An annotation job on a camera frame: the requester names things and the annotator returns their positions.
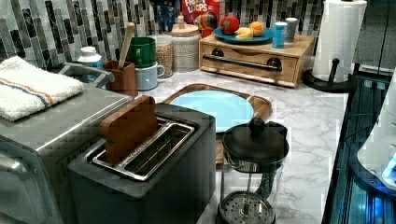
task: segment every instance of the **jar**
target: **jar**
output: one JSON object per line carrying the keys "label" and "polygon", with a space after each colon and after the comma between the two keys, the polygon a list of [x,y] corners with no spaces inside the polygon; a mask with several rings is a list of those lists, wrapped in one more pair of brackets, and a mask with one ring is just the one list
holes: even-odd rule
{"label": "jar", "polygon": [[183,16],[177,17],[172,29],[173,71],[191,72],[199,68],[199,41],[201,34],[195,25],[185,24]]}
{"label": "jar", "polygon": [[[100,54],[96,53],[95,47],[81,48],[81,56],[78,58],[79,63],[83,63],[89,67],[96,67],[103,69],[103,58]],[[97,77],[87,75],[88,82],[94,82]]]}
{"label": "jar", "polygon": [[[165,68],[165,74],[159,78],[171,77],[173,53],[172,53],[172,36],[171,35],[150,35],[149,37],[155,39],[157,63]],[[158,74],[161,74],[163,69],[158,68]]]}

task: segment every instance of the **drawer handle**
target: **drawer handle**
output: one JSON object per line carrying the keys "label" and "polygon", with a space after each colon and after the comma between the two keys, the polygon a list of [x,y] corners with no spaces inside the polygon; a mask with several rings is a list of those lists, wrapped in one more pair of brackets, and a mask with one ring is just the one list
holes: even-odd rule
{"label": "drawer handle", "polygon": [[213,49],[212,54],[204,54],[203,58],[209,61],[219,61],[224,63],[234,63],[238,65],[244,65],[248,67],[256,67],[263,70],[268,71],[282,71],[282,62],[278,58],[270,58],[267,61],[267,64],[260,64],[260,63],[249,63],[235,59],[224,58],[224,53],[221,49]]}

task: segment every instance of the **white towel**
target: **white towel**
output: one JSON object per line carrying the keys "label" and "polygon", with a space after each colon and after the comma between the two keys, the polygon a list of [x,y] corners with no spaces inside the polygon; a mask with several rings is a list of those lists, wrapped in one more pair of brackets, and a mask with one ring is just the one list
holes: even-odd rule
{"label": "white towel", "polygon": [[82,82],[41,70],[19,57],[0,63],[0,116],[14,121],[84,91]]}

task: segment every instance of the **black lid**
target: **black lid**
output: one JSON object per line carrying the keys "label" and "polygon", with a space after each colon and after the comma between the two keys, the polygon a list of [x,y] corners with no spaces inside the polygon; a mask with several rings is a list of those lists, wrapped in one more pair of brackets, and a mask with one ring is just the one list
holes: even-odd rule
{"label": "black lid", "polygon": [[262,119],[252,119],[229,129],[222,138],[224,149],[242,161],[271,164],[282,161],[289,153],[286,128]]}

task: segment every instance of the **paper towel roll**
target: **paper towel roll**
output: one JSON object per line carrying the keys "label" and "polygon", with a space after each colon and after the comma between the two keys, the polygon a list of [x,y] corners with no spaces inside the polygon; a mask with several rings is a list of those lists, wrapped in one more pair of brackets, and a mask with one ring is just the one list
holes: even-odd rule
{"label": "paper towel roll", "polygon": [[367,2],[361,0],[324,2],[313,69],[314,77],[328,81],[332,70],[332,59],[338,58],[340,63],[337,66],[334,82],[347,80],[366,6]]}

